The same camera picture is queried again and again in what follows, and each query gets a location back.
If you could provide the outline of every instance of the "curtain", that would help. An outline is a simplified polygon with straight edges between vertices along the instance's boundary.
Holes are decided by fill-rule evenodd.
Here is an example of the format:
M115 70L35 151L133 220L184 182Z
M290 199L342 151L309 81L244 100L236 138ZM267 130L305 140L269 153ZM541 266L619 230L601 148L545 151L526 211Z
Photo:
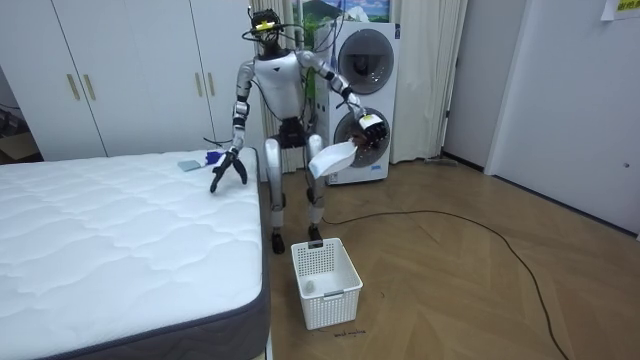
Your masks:
M392 0L401 26L391 162L440 153L467 0Z
M280 16L280 19L283 23L293 23L293 6L291 0L251 0L251 6L253 7L253 10L273 9L278 14L278 16ZM287 35L289 35L289 37L293 37L293 28L288 28L286 30L286 33ZM280 46L286 46L290 49L293 49L295 47L295 44L289 39L280 37ZM262 101L262 117L265 136L269 137L278 134L280 121L277 120L269 112L269 109L266 107L264 100ZM304 167L304 162L302 160L301 149L287 149L282 151L282 168L284 172L294 172L302 167Z

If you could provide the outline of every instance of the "gray mattress border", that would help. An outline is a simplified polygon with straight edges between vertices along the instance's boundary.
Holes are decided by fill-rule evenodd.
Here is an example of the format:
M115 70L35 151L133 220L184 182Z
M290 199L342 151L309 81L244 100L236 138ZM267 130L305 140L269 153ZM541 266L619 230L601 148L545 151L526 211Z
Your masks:
M256 178L257 178L257 186L258 186L258 196L262 197L262 191L260 186L260 161L258 157L258 151L255 148L251 148L255 152L256 156ZM271 291L270 291L270 280L269 280L269 244L265 241L264 231L261 232L262 237L262 288L260 289L260 293L258 296L252 300L250 303L241 306L239 308L226 311L220 314L190 320L179 324L169 325L162 328L157 328L149 331L145 331L142 333L138 333L135 335L126 336L120 339L107 341L101 344L88 346L85 348L80 348L76 350L71 350L68 352L60 353L57 355L37 358L35 360L70 360L76 359L80 360L81 358L87 357L91 359L101 359L101 353L107 352L109 350L121 347L123 345L140 343L145 341L152 342L157 337L162 337L165 335L176 334L178 332L195 328L202 327L212 323L219 322L221 320L232 319L235 318L235 321L242 321L243 317L263 317L265 322L264 326L261 327L262 331L258 332L256 337L260 339L264 339L264 341L255 341L255 343L259 345L254 345L252 348L245 348L244 353L246 353L246 359L252 359L260 355L265 348L267 343L267 339L269 337L269 330L271 324Z

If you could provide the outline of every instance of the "white wardrobe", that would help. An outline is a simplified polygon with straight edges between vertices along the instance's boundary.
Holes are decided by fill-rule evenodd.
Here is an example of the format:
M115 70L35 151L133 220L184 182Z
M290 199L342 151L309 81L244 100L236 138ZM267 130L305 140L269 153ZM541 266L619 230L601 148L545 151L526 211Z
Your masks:
M241 0L0 0L0 65L45 160L210 148L231 138L254 56ZM262 149L258 91L247 146Z

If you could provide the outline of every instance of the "dryer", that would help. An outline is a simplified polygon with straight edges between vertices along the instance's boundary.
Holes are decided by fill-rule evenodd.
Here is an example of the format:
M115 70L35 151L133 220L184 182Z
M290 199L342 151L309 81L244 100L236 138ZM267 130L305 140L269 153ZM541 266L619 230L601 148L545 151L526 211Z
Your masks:
M327 176L328 185L381 180L389 173L389 152L400 45L400 27L392 23L325 23L315 33L316 51L344 76L368 113L385 121L388 136L377 147L361 147L351 167ZM316 75L316 132L325 146L347 141L358 125L342 97Z

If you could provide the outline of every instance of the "white wall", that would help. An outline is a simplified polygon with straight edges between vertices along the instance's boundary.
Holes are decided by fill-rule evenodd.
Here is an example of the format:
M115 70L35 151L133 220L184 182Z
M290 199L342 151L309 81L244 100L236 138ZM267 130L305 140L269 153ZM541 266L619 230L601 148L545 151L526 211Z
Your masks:
M640 232L640 18L604 4L530 0L487 172Z
M7 78L4 76L4 72L2 72L2 67L0 67L0 104L13 106L13 107L18 106L18 102L16 101L16 98L13 96L11 87L7 82ZM22 117L22 112L20 112L20 110L7 109L2 106L0 106L0 109L5 111L10 111L14 115L18 115Z
M526 0L469 1L445 151L485 166Z

